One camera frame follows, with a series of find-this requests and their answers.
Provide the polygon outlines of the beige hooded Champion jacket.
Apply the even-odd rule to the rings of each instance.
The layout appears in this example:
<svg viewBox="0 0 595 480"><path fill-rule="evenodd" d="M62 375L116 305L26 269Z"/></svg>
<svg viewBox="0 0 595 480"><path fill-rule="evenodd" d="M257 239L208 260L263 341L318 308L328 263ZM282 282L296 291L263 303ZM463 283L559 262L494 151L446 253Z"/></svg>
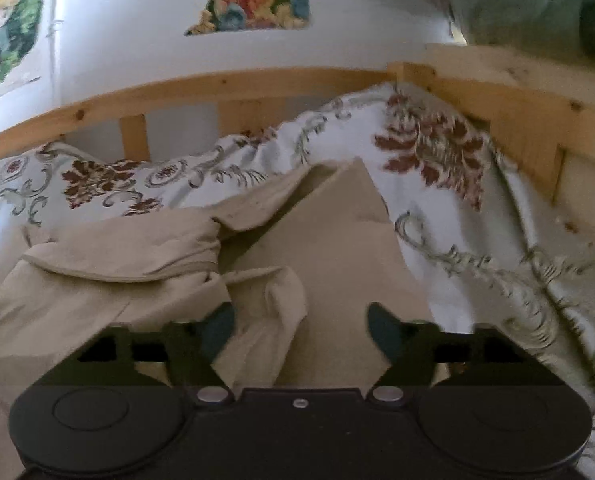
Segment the beige hooded Champion jacket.
<svg viewBox="0 0 595 480"><path fill-rule="evenodd" d="M205 207L60 228L11 229L0 248L0 479L22 464L13 400L111 325L201 321L223 302L235 331L214 361L232 388L357 387L386 370L367 325L432 313L360 159L273 177Z"/></svg>

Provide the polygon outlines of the floral patterned bed cover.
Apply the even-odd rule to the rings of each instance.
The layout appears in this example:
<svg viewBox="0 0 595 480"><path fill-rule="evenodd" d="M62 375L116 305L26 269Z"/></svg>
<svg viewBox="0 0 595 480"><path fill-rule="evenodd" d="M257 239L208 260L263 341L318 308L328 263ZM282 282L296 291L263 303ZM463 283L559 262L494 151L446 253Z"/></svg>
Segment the floral patterned bed cover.
<svg viewBox="0 0 595 480"><path fill-rule="evenodd" d="M100 162L59 141L0 159L0 479L17 396L110 325L155 332L228 302L232 390L358 388L387 370L369 304L496 326L589 404L595 240L465 116L411 84L340 96L196 156Z"/></svg>

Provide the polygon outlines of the wooden bed frame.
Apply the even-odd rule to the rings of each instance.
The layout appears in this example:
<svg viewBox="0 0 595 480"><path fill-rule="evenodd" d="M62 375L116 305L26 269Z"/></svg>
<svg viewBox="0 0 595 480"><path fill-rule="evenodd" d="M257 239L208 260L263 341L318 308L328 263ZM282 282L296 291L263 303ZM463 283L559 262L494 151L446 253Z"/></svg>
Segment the wooden bed frame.
<svg viewBox="0 0 595 480"><path fill-rule="evenodd" d="M569 65L501 47L431 44L420 64L385 70L274 67L191 75L99 94L0 133L0 158L78 129L116 120L130 159L150 156L153 110L213 102L220 131L258 132L287 117L301 96L340 96L386 81L411 82L480 120L549 202L595 228L595 66Z"/></svg>

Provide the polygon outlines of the white wall pipe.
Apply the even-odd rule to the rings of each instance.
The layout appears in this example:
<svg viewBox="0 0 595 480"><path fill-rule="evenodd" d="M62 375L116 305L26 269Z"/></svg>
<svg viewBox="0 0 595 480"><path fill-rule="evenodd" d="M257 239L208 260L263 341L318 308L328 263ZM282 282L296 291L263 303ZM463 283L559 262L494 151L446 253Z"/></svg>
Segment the white wall pipe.
<svg viewBox="0 0 595 480"><path fill-rule="evenodd" d="M59 96L59 0L50 0L46 39L48 42L48 80L50 83L50 107L60 104Z"/></svg>

